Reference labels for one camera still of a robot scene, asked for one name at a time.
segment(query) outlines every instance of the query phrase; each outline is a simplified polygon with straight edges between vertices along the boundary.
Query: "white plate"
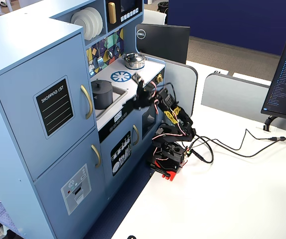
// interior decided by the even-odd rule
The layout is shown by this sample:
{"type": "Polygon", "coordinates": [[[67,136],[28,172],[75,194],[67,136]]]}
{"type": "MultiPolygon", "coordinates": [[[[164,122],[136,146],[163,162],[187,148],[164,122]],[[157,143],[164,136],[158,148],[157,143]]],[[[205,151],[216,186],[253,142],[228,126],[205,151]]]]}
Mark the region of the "white plate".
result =
{"type": "Polygon", "coordinates": [[[71,23],[83,27],[84,39],[90,41],[94,36],[94,23],[87,15],[87,10],[81,10],[73,14],[71,23]]]}
{"type": "Polygon", "coordinates": [[[116,173],[119,167],[120,167],[120,162],[117,162],[113,167],[113,173],[116,173]]]}
{"type": "Polygon", "coordinates": [[[97,20],[98,20],[98,34],[97,35],[100,35],[102,28],[103,28],[103,20],[102,20],[102,17],[100,15],[99,11],[93,7],[87,7],[86,10],[93,12],[95,17],[97,18],[97,20]]]}
{"type": "Polygon", "coordinates": [[[87,9],[85,9],[87,11],[87,15],[88,17],[91,19],[91,21],[93,22],[93,37],[96,37],[98,35],[98,27],[99,27],[99,23],[97,20],[97,17],[95,16],[95,14],[87,9]]]}

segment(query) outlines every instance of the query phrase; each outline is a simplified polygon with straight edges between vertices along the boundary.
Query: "dell logo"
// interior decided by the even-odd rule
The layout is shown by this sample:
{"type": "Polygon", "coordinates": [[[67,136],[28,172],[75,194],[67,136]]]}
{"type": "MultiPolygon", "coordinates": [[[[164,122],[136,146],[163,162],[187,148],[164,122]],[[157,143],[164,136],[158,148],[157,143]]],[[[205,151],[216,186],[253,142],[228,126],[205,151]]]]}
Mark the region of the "dell logo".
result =
{"type": "Polygon", "coordinates": [[[144,39],[145,38],[145,31],[143,29],[138,30],[137,37],[138,37],[138,39],[144,39]]]}

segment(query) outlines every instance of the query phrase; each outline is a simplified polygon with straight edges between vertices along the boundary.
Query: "black robot bracket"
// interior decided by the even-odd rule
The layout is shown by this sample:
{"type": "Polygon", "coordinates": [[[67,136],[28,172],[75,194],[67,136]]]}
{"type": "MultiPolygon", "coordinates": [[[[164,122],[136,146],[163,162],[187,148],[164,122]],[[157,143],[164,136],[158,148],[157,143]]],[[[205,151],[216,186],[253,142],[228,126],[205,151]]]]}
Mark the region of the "black robot bracket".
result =
{"type": "Polygon", "coordinates": [[[158,90],[154,82],[144,86],[143,79],[137,73],[132,79],[138,84],[138,89],[136,96],[127,104],[132,104],[137,110],[154,105],[156,113],[158,114],[159,108],[170,121],[170,124],[162,123],[155,132],[152,138],[152,144],[155,146],[153,160],[148,163],[152,169],[172,181],[182,167],[187,152],[187,148],[182,148],[176,142],[193,140],[196,135],[195,129],[192,128],[193,121],[178,105],[172,84],[169,85],[172,86],[174,97],[166,87],[158,90]]]}

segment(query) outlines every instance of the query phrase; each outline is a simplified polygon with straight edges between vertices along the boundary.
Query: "black chalkboard label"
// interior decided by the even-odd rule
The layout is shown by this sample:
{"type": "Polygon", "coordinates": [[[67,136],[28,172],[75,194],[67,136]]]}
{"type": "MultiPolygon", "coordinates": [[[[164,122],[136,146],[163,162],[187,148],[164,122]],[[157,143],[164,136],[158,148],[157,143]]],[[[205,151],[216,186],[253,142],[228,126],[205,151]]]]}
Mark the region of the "black chalkboard label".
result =
{"type": "Polygon", "coordinates": [[[36,100],[48,136],[73,117],[66,79],[41,93],[36,100]]]}

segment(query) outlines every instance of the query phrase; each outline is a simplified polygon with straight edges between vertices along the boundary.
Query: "knob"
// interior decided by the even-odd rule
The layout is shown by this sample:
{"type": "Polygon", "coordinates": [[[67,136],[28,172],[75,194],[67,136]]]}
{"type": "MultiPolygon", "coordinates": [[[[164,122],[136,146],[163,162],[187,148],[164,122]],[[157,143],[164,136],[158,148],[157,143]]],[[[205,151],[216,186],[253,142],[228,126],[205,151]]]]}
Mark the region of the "knob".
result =
{"type": "Polygon", "coordinates": [[[159,74],[159,75],[156,77],[156,82],[157,82],[157,83],[161,83],[162,81],[163,81],[162,74],[159,74]]]}

